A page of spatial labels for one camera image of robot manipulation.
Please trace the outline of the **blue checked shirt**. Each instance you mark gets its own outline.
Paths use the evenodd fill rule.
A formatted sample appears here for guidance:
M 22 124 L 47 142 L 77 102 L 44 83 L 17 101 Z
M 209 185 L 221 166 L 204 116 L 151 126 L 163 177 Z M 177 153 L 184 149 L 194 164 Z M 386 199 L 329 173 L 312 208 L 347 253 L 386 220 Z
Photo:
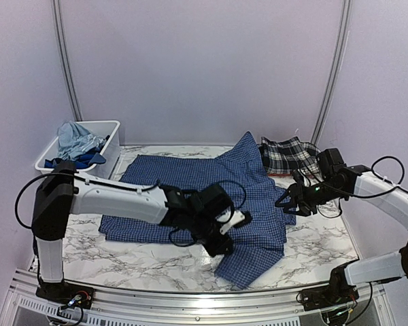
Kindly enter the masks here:
M 230 230 L 234 251 L 212 258 L 203 247 L 180 249 L 174 258 L 164 258 L 159 273 L 172 288 L 185 291 L 247 289 L 284 256 L 286 227 L 296 219 L 275 207 L 284 189 L 275 185 L 262 165 L 253 136 L 245 133 L 231 149 L 225 147 L 147 146 L 120 180 L 147 184 L 159 179 L 181 189 L 202 190 L 221 182 L 236 206 L 252 221 Z

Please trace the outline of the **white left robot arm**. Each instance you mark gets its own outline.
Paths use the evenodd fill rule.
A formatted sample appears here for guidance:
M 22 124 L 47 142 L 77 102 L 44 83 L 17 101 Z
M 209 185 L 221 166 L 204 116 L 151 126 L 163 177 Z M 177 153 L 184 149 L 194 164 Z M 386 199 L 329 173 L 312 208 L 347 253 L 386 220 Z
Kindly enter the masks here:
M 201 191 L 182 190 L 160 181 L 132 185 L 79 173 L 71 161 L 61 162 L 26 186 L 36 181 L 40 184 L 28 229 L 35 239 L 39 282 L 58 302 L 67 302 L 73 293 L 63 270 L 63 239 L 70 215 L 109 215 L 187 230 L 212 257 L 232 253 L 229 230 L 252 220 L 249 212 L 235 207 L 219 183 Z

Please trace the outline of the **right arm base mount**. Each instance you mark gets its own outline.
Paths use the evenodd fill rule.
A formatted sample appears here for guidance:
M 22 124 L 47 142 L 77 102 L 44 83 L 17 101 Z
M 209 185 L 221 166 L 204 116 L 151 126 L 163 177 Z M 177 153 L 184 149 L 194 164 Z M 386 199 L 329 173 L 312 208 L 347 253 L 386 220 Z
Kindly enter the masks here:
M 349 285 L 345 277 L 345 268 L 349 264 L 342 264 L 333 268 L 327 285 L 310 287 L 301 290 L 296 296 L 296 301 L 304 307 L 305 311 L 329 308 L 354 303 L 359 298 L 355 285 Z

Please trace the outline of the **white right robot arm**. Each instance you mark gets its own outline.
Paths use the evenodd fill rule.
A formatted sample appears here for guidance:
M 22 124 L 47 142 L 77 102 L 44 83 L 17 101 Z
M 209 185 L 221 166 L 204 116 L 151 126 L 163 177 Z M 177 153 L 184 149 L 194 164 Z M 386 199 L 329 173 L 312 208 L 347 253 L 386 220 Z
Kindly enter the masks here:
M 374 220 L 383 216 L 407 233 L 402 247 L 391 253 L 383 252 L 334 268 L 323 298 L 329 304 L 338 304 L 349 294 L 350 287 L 360 283 L 408 278 L 408 190 L 402 186 L 403 179 L 391 181 L 375 172 L 373 166 L 349 166 L 336 148 L 322 151 L 317 160 L 320 180 L 307 186 L 301 172 L 295 170 L 293 184 L 276 200 L 276 207 L 287 214 L 308 217 L 330 201 L 359 200 L 375 216 Z

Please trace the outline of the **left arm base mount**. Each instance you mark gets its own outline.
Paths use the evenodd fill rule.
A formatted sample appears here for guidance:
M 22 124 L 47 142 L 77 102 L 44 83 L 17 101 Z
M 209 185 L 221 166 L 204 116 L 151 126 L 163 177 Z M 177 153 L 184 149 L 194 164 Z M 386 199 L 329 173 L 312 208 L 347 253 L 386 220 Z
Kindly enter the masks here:
M 35 294 L 37 297 L 62 305 L 67 304 L 75 296 L 80 295 L 80 306 L 83 309 L 90 309 L 95 289 L 62 281 L 60 283 L 41 283 Z

